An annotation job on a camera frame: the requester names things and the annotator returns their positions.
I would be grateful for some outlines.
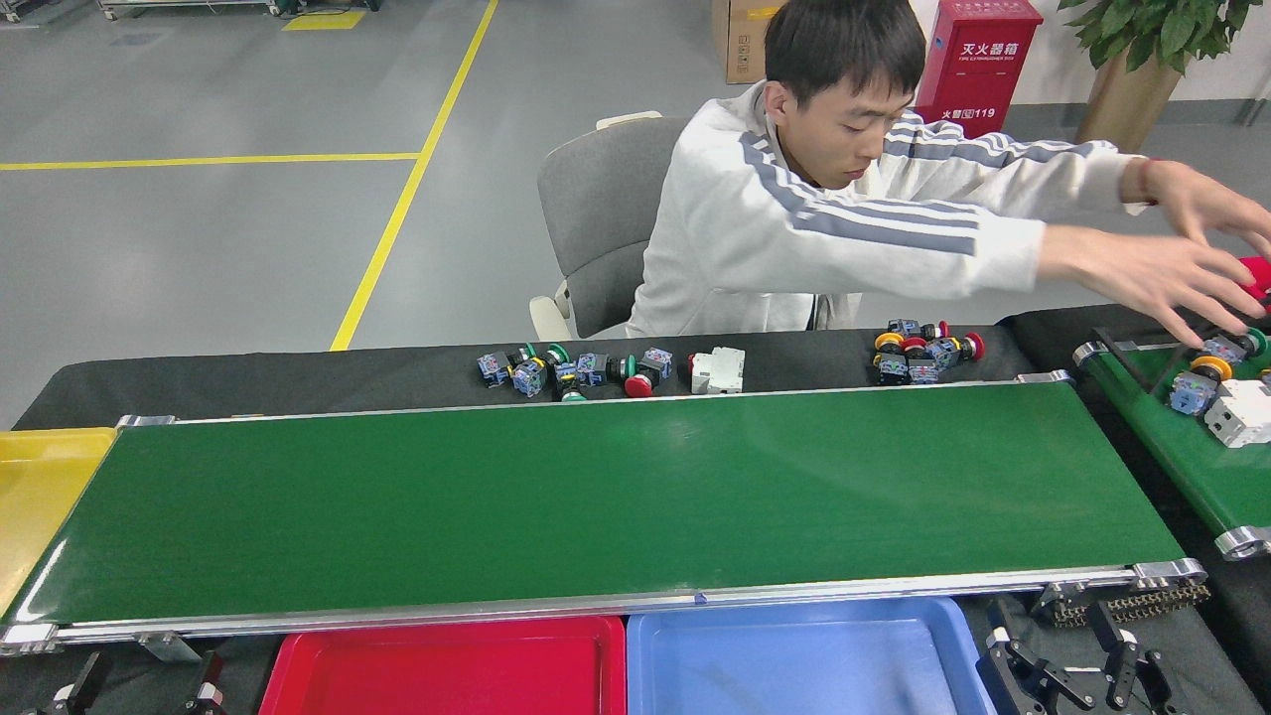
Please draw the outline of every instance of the white circuit breaker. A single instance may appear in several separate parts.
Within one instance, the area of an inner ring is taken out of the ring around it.
[[[741,373],[746,368],[746,352],[732,347],[716,347],[693,356],[693,395],[741,392]]]
[[[1262,381],[1224,381],[1205,413],[1205,427],[1227,447],[1271,443],[1271,386]]]

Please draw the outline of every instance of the gray floor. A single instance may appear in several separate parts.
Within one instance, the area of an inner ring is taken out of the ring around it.
[[[0,32],[0,163],[418,151],[486,6],[388,0],[352,30],[283,33],[261,6],[109,23],[62,0],[39,27]],[[526,301],[561,277],[539,161],[597,118],[738,93],[708,14],[708,0],[502,0],[352,347],[530,338]],[[1268,138],[1266,122],[1166,126],[1145,151],[1271,203]],[[328,348],[411,164],[0,171],[0,429],[71,363]],[[1096,225],[1164,230],[1159,216]],[[862,321],[1096,301],[1063,284],[873,296]]]

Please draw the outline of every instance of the plastic tray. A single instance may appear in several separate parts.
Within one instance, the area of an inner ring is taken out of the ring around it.
[[[0,433],[0,615],[113,442],[108,428]]]
[[[947,598],[632,616],[632,715],[994,712]]]
[[[261,715],[622,715],[623,640],[601,616],[292,635]]]

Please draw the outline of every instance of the man's hand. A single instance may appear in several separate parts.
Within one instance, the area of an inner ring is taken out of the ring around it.
[[[1126,201],[1155,201],[1178,235],[1209,244],[1206,230],[1243,237],[1271,260],[1271,211],[1178,161],[1135,159],[1121,178]]]
[[[1079,282],[1155,317],[1171,334],[1196,348],[1202,340],[1178,314],[1179,306],[1232,333],[1248,328],[1229,306],[1251,317],[1266,315],[1266,309],[1240,288],[1253,282],[1248,268],[1225,250],[1185,237],[1049,225],[1042,234],[1037,277]]]

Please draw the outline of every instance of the yellow bin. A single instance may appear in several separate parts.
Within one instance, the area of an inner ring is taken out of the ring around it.
[[[0,615],[113,442],[109,428],[0,433]]]

